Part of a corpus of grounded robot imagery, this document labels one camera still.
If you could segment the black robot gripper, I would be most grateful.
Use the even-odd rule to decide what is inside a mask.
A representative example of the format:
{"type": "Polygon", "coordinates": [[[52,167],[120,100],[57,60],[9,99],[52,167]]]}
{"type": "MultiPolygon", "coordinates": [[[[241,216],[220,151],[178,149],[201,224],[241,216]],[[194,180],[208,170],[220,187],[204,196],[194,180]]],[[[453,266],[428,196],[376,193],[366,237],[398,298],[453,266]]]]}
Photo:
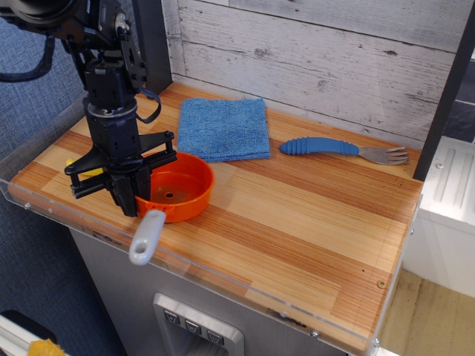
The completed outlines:
{"type": "Polygon", "coordinates": [[[137,113],[138,93],[161,102],[156,93],[144,88],[146,78],[143,73],[128,73],[124,65],[100,61],[87,64],[88,95],[83,105],[93,146],[65,169],[75,197],[107,189],[127,217],[137,216],[135,197],[150,200],[151,172],[176,160],[172,132],[139,133],[137,124],[152,123],[162,110],[157,106],[147,118],[137,113]],[[103,173],[95,177],[82,175],[96,168],[102,168],[103,173]]]}

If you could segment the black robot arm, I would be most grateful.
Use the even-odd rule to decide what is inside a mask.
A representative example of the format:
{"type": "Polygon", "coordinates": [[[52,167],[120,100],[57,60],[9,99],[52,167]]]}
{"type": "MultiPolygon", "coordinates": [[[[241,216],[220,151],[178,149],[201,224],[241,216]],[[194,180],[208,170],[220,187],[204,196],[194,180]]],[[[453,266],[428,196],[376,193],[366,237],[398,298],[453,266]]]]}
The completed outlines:
{"type": "Polygon", "coordinates": [[[45,36],[44,53],[26,73],[3,73],[2,82],[27,82],[52,67],[56,39],[71,55],[87,92],[83,100],[93,146],[69,164],[76,198],[105,189],[124,215],[145,215],[141,202],[151,199],[154,169],[177,160],[170,131],[141,135],[138,122],[152,123],[137,113],[136,95],[155,102],[147,90],[148,69],[131,33],[131,23],[118,1],[2,1],[1,17],[21,30],[45,36]]]}

